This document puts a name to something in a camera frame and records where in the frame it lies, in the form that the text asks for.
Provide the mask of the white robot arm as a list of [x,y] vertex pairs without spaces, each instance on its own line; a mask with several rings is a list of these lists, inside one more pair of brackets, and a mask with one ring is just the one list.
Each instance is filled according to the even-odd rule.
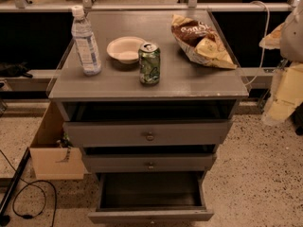
[[262,38],[259,46],[279,49],[290,65],[276,69],[262,122],[274,126],[288,119],[303,103],[303,6],[299,3],[286,20]]

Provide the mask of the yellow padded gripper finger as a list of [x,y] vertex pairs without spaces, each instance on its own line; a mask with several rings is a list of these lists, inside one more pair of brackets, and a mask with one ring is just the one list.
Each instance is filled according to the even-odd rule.
[[281,29],[284,24],[280,24],[277,26],[271,33],[266,35],[259,42],[259,46],[264,49],[279,49],[280,48],[280,37],[281,37]]
[[277,69],[270,93],[261,121],[274,126],[286,121],[303,103],[303,63],[293,61],[289,67]]

